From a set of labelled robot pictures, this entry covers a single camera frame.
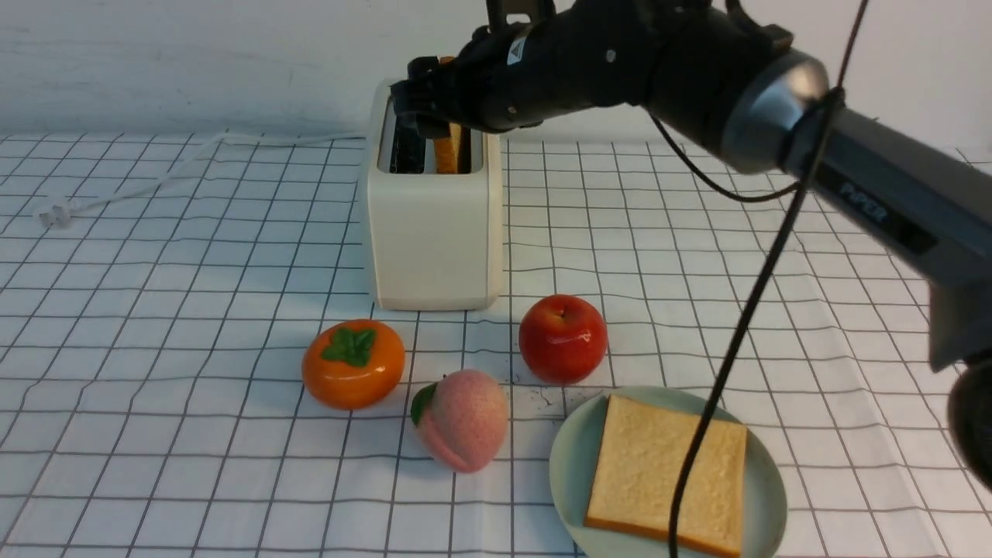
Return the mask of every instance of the red apple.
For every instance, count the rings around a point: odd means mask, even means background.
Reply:
[[[520,353],[541,380],[582,381],[606,356],[606,322],[594,306],[571,295],[537,302],[520,323]]]

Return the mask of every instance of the plug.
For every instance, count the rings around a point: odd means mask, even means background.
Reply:
[[[72,202],[66,198],[49,198],[35,211],[35,217],[42,222],[45,228],[52,226],[66,228],[72,220],[72,209]]]

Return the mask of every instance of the toast slice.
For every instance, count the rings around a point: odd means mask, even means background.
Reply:
[[[587,527],[668,540],[669,511],[698,415],[610,395]],[[689,473],[679,544],[739,558],[747,427],[712,420]]]
[[[454,57],[441,57],[442,64],[448,64]],[[461,159],[461,136],[462,129],[458,124],[448,124],[450,137],[434,140],[434,161],[437,165],[437,173],[440,175],[456,175],[461,169],[459,161]]]

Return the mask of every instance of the green leaf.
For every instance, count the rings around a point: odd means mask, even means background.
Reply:
[[[328,345],[320,352],[320,357],[324,360],[344,360],[347,352],[340,345]]]
[[[362,330],[355,335],[355,347],[360,351],[368,352],[375,345],[375,330]]]
[[[354,352],[346,356],[344,362],[349,366],[361,368],[369,363],[369,356],[368,352]]]
[[[410,404],[410,418],[413,419],[414,426],[420,426],[424,411],[431,407],[431,402],[434,400],[435,390],[437,390],[436,382],[424,387],[414,396]]]
[[[320,356],[325,360],[336,360],[361,368],[372,359],[374,345],[375,330],[367,329],[356,333],[348,328],[339,328],[334,331],[330,337],[330,345],[320,352]]]

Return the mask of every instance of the fake fruit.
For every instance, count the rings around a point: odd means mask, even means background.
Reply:
[[[317,336],[304,354],[304,386],[324,405],[361,409],[400,383],[406,359],[403,340],[389,326],[375,320],[342,322]]]
[[[509,410],[496,380],[466,369],[418,391],[410,416],[428,453],[459,473],[475,473],[499,453]]]
[[[537,302],[520,323],[520,353],[547,383],[582,381],[606,356],[606,323],[584,300],[556,294]]]

